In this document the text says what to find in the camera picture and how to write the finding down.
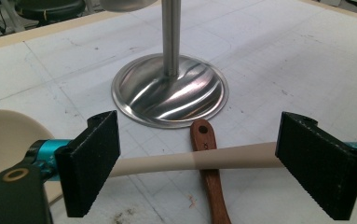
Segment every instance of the circular metal base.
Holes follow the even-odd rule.
[[[228,87],[215,67],[182,55],[179,74],[167,76],[163,55],[153,54],[124,66],[114,78],[112,94],[131,119],[151,127],[180,128],[214,116],[227,101]]]

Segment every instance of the wooden stick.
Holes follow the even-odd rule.
[[[152,172],[283,167],[276,143],[117,160],[110,177]]]
[[[216,140],[213,126],[205,120],[195,120],[190,126],[190,139],[194,151],[215,150]],[[207,192],[213,224],[231,224],[225,205],[219,170],[200,170]]]

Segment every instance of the grid-marked surface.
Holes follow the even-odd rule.
[[[149,7],[1,48],[0,108],[73,138],[88,117],[117,109],[114,75],[161,52],[161,41],[161,9]],[[210,120],[218,147],[276,141],[282,111],[357,140],[357,18],[297,0],[183,1],[181,52],[227,79],[227,105]],[[191,151],[188,128],[148,128],[120,112],[118,119],[123,158]],[[335,223],[285,169],[221,176],[233,223]],[[85,218],[62,209],[52,207],[55,223],[210,223],[197,171],[117,177]],[[345,223],[357,223],[357,204]]]

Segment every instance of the textured gripper pad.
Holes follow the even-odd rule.
[[[88,119],[88,128],[55,152],[68,217],[83,217],[120,155],[117,112]]]
[[[357,149],[317,123],[282,112],[276,156],[332,219],[349,220],[357,197]]]

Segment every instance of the wooden handle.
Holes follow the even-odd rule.
[[[190,126],[190,139],[194,151],[216,149],[213,126],[205,119],[193,122]],[[219,170],[200,170],[200,174],[207,191],[213,224],[230,224]]]

